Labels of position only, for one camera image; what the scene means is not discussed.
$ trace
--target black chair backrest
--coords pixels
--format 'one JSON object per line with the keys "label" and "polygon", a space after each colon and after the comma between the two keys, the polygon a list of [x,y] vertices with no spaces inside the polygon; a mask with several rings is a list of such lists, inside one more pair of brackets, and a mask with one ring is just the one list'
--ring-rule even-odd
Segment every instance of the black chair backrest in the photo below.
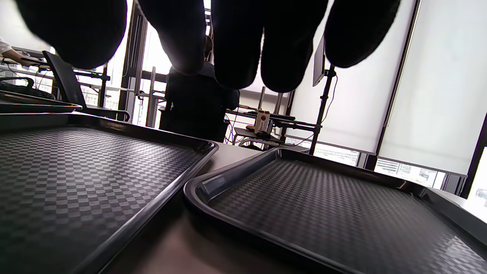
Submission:
{"label": "black chair backrest", "polygon": [[73,66],[66,63],[58,55],[54,55],[48,51],[43,51],[42,53],[51,67],[63,100],[86,108],[85,98],[73,71]]}

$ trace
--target black frame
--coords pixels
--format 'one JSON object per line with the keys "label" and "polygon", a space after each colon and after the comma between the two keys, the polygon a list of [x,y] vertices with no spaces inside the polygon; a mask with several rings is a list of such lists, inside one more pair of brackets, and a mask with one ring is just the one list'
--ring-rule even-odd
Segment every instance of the black frame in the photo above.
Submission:
{"label": "black frame", "polygon": [[475,180],[475,174],[477,173],[477,169],[479,168],[480,159],[482,158],[485,147],[487,147],[487,114],[484,119],[482,129],[480,130],[480,136],[477,141],[477,145],[475,146],[475,150],[473,152],[472,162],[470,163],[470,167],[468,168],[468,177],[465,180],[465,183],[460,191],[460,197],[464,199],[467,199],[470,194],[473,181]]}
{"label": "black frame", "polygon": [[2,133],[63,126],[96,128],[157,143],[189,147],[202,154],[199,160],[193,163],[154,200],[141,209],[138,214],[115,232],[107,241],[98,246],[79,265],[75,266],[74,273],[97,273],[106,267],[181,187],[205,166],[211,156],[218,150],[218,145],[211,141],[80,113],[0,115],[0,131]]}
{"label": "black frame", "polygon": [[411,45],[414,27],[416,26],[416,20],[419,15],[419,8],[421,7],[421,1],[422,0],[416,0],[416,4],[414,5],[414,11],[412,12],[412,18],[409,24],[408,36],[406,38],[406,43],[404,44],[404,48],[402,51],[401,61],[399,63],[396,79],[394,81],[394,87],[393,90],[391,91],[391,97],[389,98],[389,105],[387,106],[386,116],[384,117],[384,123],[382,124],[382,129],[380,131],[379,141],[377,142],[377,148],[375,149],[375,155],[368,155],[367,159],[365,160],[364,168],[368,170],[374,171],[375,165],[377,164],[377,156],[379,155],[380,147],[382,145],[384,135],[386,134],[387,123],[389,122],[389,118],[392,114],[395,96],[397,90],[399,89],[399,84],[401,83],[401,77],[402,77],[402,72],[404,70],[404,66],[406,65],[409,46]]}
{"label": "black frame", "polygon": [[326,269],[327,273],[355,273],[354,270],[330,259],[316,256],[313,252],[289,245],[287,242],[278,238],[269,237],[266,233],[251,229],[245,224],[229,218],[208,206],[211,199],[230,189],[245,177],[277,158],[306,162],[321,168],[333,170],[333,172],[339,174],[346,174],[367,180],[370,183],[376,183],[398,191],[410,193],[428,202],[434,210],[444,217],[445,222],[453,222],[470,234],[481,245],[487,245],[487,235],[484,233],[485,229],[487,229],[487,224],[457,204],[440,196],[435,190],[392,176],[378,174],[373,171],[286,149],[269,150],[260,155],[190,180],[184,187],[184,193],[186,203],[193,213],[196,225],[204,228],[209,226],[214,227],[217,231],[232,236],[232,238],[246,245],[250,244],[260,251],[266,251],[278,257],[284,262],[298,264],[312,272],[322,273]]}

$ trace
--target wire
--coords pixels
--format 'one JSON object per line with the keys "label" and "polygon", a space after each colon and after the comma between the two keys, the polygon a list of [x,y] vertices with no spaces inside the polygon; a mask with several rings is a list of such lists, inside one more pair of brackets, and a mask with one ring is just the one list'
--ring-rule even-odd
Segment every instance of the wire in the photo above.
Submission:
{"label": "wire", "polygon": [[[338,75],[335,75],[337,77],[337,80],[335,82],[335,87],[333,88],[333,95],[332,95],[332,100],[330,101],[330,104],[328,105],[328,108],[326,109],[326,113],[325,113],[325,118],[323,118],[323,120],[321,120],[321,123],[319,125],[321,125],[326,117],[328,116],[328,111],[330,110],[330,106],[332,105],[333,103],[333,99],[335,99],[335,89],[337,88],[337,84],[338,84]],[[299,146],[301,143],[303,143],[304,141],[306,140],[309,140],[311,137],[313,137],[315,134],[311,134],[308,138],[302,140],[301,142],[297,143],[297,144],[294,144],[294,145],[287,145],[287,144],[282,144],[283,146],[288,146],[288,147],[295,147],[295,146]]]}
{"label": "wire", "polygon": [[34,74],[34,83],[37,84],[37,86],[34,86],[35,89],[39,89],[40,83],[37,83],[37,75],[39,74],[39,70],[36,71]]}
{"label": "wire", "polygon": [[40,86],[42,85],[42,81],[44,80],[44,77],[46,77],[46,74],[47,74],[47,71],[44,73],[44,75],[42,75],[42,78],[40,79],[40,82],[39,82],[39,86],[37,86],[37,89],[39,89]]}
{"label": "wire", "polygon": [[230,120],[230,118],[228,117],[228,115],[225,113],[225,118],[228,120],[228,123],[230,124],[230,136],[229,138],[233,138],[233,125],[232,125],[232,121]]}
{"label": "wire", "polygon": [[238,116],[239,109],[240,109],[240,106],[239,106],[239,105],[237,105],[237,114],[235,114],[235,119],[233,120],[232,130],[233,130],[233,129],[234,129],[234,127],[235,127],[235,122],[237,122],[237,116]]}
{"label": "wire", "polygon": [[17,77],[20,77],[20,75],[18,75],[18,74],[17,74],[15,71],[13,71],[13,70],[10,68],[10,64],[9,64],[9,63],[7,63],[7,67],[8,67],[8,69],[9,69],[9,70],[10,70],[10,71],[11,71],[13,74],[17,75]]}

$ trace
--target metal pole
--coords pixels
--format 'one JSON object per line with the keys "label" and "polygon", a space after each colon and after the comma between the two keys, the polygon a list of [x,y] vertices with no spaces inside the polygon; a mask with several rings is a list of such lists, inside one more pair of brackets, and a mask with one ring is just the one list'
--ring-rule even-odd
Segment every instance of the metal pole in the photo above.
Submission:
{"label": "metal pole", "polygon": [[259,107],[257,108],[257,110],[262,108],[262,102],[264,101],[264,94],[265,94],[265,87],[262,87],[261,98],[259,99]]}
{"label": "metal pole", "polygon": [[155,126],[157,99],[154,98],[155,67],[152,67],[150,73],[149,103],[147,104],[146,126],[153,128]]}
{"label": "metal pole", "polygon": [[386,133],[387,125],[389,124],[389,118],[394,109],[394,100],[397,95],[397,90],[399,90],[399,85],[401,83],[402,75],[404,72],[404,67],[406,66],[406,60],[408,59],[409,48],[411,47],[412,36],[414,34],[414,30],[416,28],[416,23],[418,21],[419,10],[421,9],[421,2],[422,0],[416,0],[414,5],[414,11],[412,13],[411,22],[409,24],[408,36],[406,38],[406,43],[404,44],[404,48],[402,51],[401,62],[399,63],[399,69],[397,70],[396,79],[394,82],[394,87],[391,92],[391,97],[389,99],[389,105],[387,107],[386,117],[384,118],[384,124],[382,125],[382,130],[380,132],[379,141],[377,142],[377,147],[375,149],[375,155],[370,154],[367,156],[367,160],[365,162],[365,169],[374,170],[375,165],[377,164],[377,157],[379,156],[379,150],[382,146],[382,140],[384,139],[384,135]]}
{"label": "metal pole", "polygon": [[[103,65],[103,76],[108,75],[108,63],[105,63]],[[99,107],[105,107],[105,95],[106,95],[106,89],[107,89],[107,81],[103,79],[101,81],[101,88],[98,91],[98,106]]]}
{"label": "metal pole", "polygon": [[332,79],[335,77],[335,66],[331,65],[328,73],[326,75],[325,89],[323,90],[323,95],[321,98],[321,105],[319,106],[318,119],[316,120],[316,129],[313,133],[313,140],[311,141],[311,148],[309,149],[309,154],[313,155],[315,153],[316,143],[318,142],[318,134],[321,131],[321,123],[323,122],[323,114],[325,112],[326,100],[328,99],[328,94],[330,93],[330,87],[332,85]]}
{"label": "metal pole", "polygon": [[274,108],[274,114],[279,114],[279,110],[281,109],[282,95],[282,93],[279,93],[277,95],[277,102],[276,107]]}
{"label": "metal pole", "polygon": [[[285,115],[289,116],[291,115],[291,108],[293,107],[293,101],[294,101],[294,93],[296,90],[293,90],[289,93],[289,97],[287,99],[287,107],[286,107],[286,112],[284,113]],[[286,142],[286,131],[287,128],[283,127],[281,129],[281,141]]]}

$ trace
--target white wall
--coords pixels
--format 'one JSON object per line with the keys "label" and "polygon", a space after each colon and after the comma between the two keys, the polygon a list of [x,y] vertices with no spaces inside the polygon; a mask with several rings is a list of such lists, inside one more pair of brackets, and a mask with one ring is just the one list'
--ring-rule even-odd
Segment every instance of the white wall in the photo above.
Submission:
{"label": "white wall", "polygon": [[[318,141],[352,150],[375,154],[376,146],[387,111],[397,70],[414,9],[415,0],[402,0],[399,11],[374,53],[360,64],[348,69],[336,69],[339,77],[335,99]],[[318,46],[325,22],[318,27],[314,46]],[[333,87],[327,100],[331,102]],[[313,87],[313,59],[310,61],[303,82],[297,88],[291,115],[298,120],[316,123],[326,78]],[[290,130],[290,136],[309,137],[308,132]]]}
{"label": "white wall", "polygon": [[466,175],[487,112],[485,0],[423,1],[379,156]]}
{"label": "white wall", "polygon": [[0,36],[14,47],[37,51],[51,48],[29,31],[13,0],[0,0]]}

